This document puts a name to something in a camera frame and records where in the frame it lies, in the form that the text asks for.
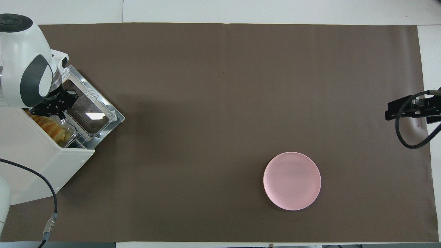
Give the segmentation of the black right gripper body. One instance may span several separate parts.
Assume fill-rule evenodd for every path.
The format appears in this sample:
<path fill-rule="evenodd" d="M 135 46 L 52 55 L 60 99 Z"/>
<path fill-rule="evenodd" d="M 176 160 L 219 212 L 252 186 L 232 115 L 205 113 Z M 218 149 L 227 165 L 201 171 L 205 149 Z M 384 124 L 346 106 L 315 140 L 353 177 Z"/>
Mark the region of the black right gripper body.
<path fill-rule="evenodd" d="M 440 117 L 441 114 L 441 99 L 440 90 L 428 90 L 414 94 L 413 104 L 417 106 L 415 117 Z M 432 95 L 432 97 L 418 99 L 422 95 Z"/>

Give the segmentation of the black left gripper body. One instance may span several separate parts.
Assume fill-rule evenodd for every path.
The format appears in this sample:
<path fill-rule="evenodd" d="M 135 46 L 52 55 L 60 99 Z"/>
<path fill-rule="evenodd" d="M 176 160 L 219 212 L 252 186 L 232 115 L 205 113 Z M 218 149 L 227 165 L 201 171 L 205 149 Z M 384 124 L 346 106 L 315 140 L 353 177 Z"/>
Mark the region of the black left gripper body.
<path fill-rule="evenodd" d="M 58 111 L 71 109 L 78 97 L 76 91 L 66 91 L 64 86 L 60 85 L 29 112 L 38 116 L 57 116 Z"/>

